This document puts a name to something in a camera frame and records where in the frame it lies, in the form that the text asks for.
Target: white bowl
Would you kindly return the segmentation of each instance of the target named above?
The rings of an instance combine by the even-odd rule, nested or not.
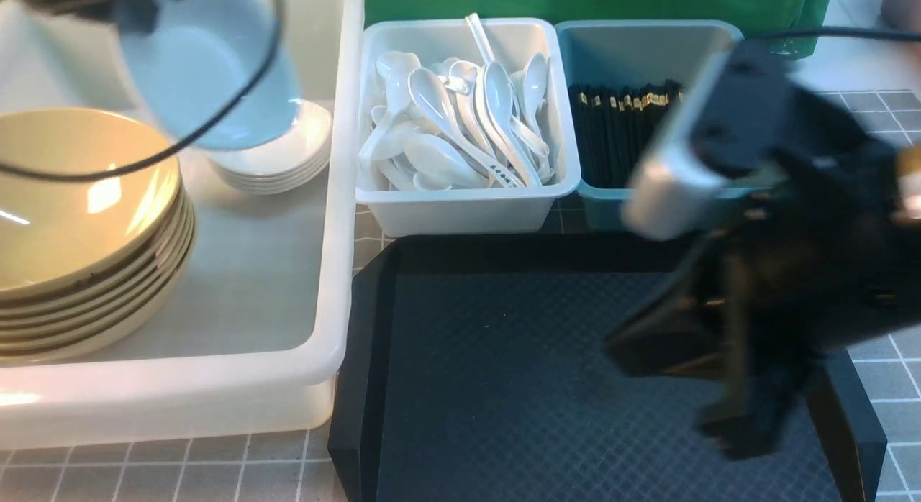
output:
[[[221,181],[224,181],[230,187],[236,188],[236,190],[266,195],[286,193],[312,181],[323,170],[326,170],[329,161],[330,152],[329,146],[327,146],[308,165],[304,165],[303,168],[286,175],[276,175],[276,177],[244,177],[243,175],[236,175],[224,170],[220,165],[214,164],[213,161],[211,161],[211,168],[221,178]]]
[[[332,113],[311,101],[299,101],[289,131],[274,141],[241,151],[211,151],[208,158],[241,177],[280,178],[300,171],[318,157],[332,135]]]

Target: chopsticks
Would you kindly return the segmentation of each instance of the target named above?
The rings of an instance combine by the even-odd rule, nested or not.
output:
[[[682,100],[668,80],[641,88],[569,87],[582,178],[597,188],[624,188],[668,109]]]

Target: yellow plate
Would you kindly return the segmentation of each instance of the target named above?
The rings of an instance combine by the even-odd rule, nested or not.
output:
[[[22,325],[21,319],[50,316],[66,311],[66,309],[78,308],[124,283],[154,259],[155,254],[160,252],[159,249],[168,240],[173,239],[174,234],[182,228],[182,213],[187,201],[189,200],[184,193],[177,195],[157,232],[121,263],[113,265],[104,273],[95,275],[92,279],[74,283],[67,289],[57,292],[57,295],[41,296],[21,302],[0,301],[0,329],[19,327]]]
[[[155,288],[155,292],[152,296],[149,296],[146,302],[142,302],[139,306],[133,306],[132,308],[126,306],[124,309],[120,309],[118,315],[122,316],[122,318],[119,319],[119,321],[112,323],[112,325],[109,325],[106,329],[102,329],[102,331],[86,338],[86,340],[75,342],[75,344],[36,352],[36,354],[32,355],[19,355],[19,357],[0,355],[0,364],[33,364],[36,362],[59,361],[74,357],[82,357],[82,355],[88,355],[90,352],[99,351],[131,335],[133,332],[140,329],[145,322],[150,321],[154,315],[157,315],[167,304],[167,301],[170,300],[170,296],[175,291],[176,286],[181,282],[182,275],[189,265],[191,253],[193,253],[195,249],[195,239],[197,236],[198,227],[194,226],[188,249],[173,275],[166,278],[167,280],[165,280],[162,286]]]
[[[177,218],[180,229],[173,231],[168,239],[159,242],[150,259],[143,263],[144,266],[127,277],[124,282],[96,298],[90,298],[85,303],[62,309],[62,311],[29,316],[25,319],[10,319],[10,321],[0,319],[0,344],[2,342],[22,342],[67,332],[121,308],[129,300],[126,293],[135,291],[142,282],[161,273],[164,267],[171,263],[175,253],[181,250],[181,244],[184,243],[190,231],[191,214],[188,204],[182,204],[182,210],[175,213],[174,217]]]
[[[193,244],[194,234],[194,216],[190,216],[187,218],[186,227],[182,230],[180,245],[175,248],[170,256],[167,256],[167,262],[158,267],[152,275],[145,277],[140,285],[125,292],[122,298],[116,301],[118,306],[114,311],[108,308],[99,309],[98,318],[83,323],[83,325],[75,329],[70,329],[70,331],[18,342],[0,342],[0,359],[10,355],[26,355],[31,352],[57,349],[79,342],[105,331],[105,329],[112,327],[114,323],[124,319],[126,315],[138,311],[175,275],[176,270],[190,250],[191,244]]]
[[[0,116],[0,158],[32,170],[106,170],[169,145],[147,125],[94,109]],[[118,263],[150,237],[180,182],[175,158],[88,184],[0,175],[0,300],[53,292]]]

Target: green bag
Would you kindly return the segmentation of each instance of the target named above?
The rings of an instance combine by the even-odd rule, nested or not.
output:
[[[566,20],[694,19],[723,20],[746,36],[789,27],[819,27],[829,0],[365,0],[366,24],[385,20],[480,17],[538,17]],[[813,40],[780,42],[779,50],[805,57]]]

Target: white plastic tub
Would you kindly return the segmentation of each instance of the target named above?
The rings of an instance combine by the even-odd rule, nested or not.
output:
[[[200,230],[178,291],[112,348],[0,368],[0,449],[308,429],[332,413],[351,306],[364,4],[287,7],[306,97],[335,109],[328,175],[256,198],[184,155]],[[0,111],[96,106],[85,83],[65,79],[55,43],[20,3],[0,4]]]
[[[523,69],[534,53],[550,59],[547,106],[538,122],[550,145],[555,181],[537,188],[386,191],[387,181],[381,174],[359,172],[355,199],[368,205],[389,236],[536,231],[553,201],[579,186],[582,172],[556,31],[536,18],[487,19],[484,27],[496,59],[507,72]],[[369,27],[362,54],[359,142],[371,133],[371,107],[383,102],[375,62],[387,50],[416,53],[426,66],[451,56],[483,63],[463,18],[384,22]]]

